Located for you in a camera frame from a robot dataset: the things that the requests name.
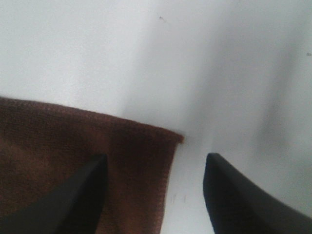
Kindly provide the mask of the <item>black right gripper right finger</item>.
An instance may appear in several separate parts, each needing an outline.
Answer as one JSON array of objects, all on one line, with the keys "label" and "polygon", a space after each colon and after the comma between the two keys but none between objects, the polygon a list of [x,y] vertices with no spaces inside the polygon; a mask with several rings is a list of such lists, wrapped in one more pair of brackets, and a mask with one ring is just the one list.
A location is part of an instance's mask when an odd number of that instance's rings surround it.
[{"label": "black right gripper right finger", "polygon": [[209,153],[203,195],[216,234],[310,234],[312,219],[252,183],[225,158]]}]

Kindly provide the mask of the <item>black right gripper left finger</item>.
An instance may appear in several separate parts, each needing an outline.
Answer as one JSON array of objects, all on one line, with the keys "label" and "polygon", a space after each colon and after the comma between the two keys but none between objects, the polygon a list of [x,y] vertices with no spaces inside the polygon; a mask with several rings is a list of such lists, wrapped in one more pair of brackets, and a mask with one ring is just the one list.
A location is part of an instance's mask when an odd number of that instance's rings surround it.
[{"label": "black right gripper left finger", "polygon": [[0,220],[2,234],[94,234],[107,189],[107,156],[97,155],[37,202]]}]

